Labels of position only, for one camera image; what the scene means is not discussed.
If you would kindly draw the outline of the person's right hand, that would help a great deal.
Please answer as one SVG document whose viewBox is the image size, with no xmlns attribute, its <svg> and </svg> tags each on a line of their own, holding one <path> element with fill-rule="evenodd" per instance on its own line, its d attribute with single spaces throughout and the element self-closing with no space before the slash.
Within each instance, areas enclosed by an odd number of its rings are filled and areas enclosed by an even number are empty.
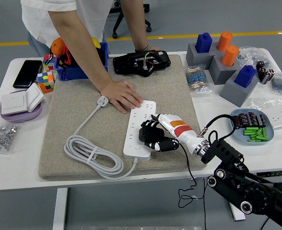
<svg viewBox="0 0 282 230">
<path fill-rule="evenodd" d="M 100 90 L 100 93 L 123 114 L 127 113 L 125 107 L 139 108 L 143 103 L 142 97 L 135 92 L 134 86 L 125 80 L 111 81 Z"/>
</svg>

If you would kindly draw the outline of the white and black robot right hand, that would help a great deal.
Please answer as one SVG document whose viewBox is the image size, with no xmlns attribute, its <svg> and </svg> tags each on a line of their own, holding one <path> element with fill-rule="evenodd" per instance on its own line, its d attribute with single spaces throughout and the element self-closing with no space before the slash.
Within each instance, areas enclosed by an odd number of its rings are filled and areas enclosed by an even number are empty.
<svg viewBox="0 0 282 230">
<path fill-rule="evenodd" d="M 178 149 L 185 144 L 193 155 L 209 146 L 209 142 L 177 115 L 156 114 L 141 124 L 139 140 L 159 152 Z"/>
</svg>

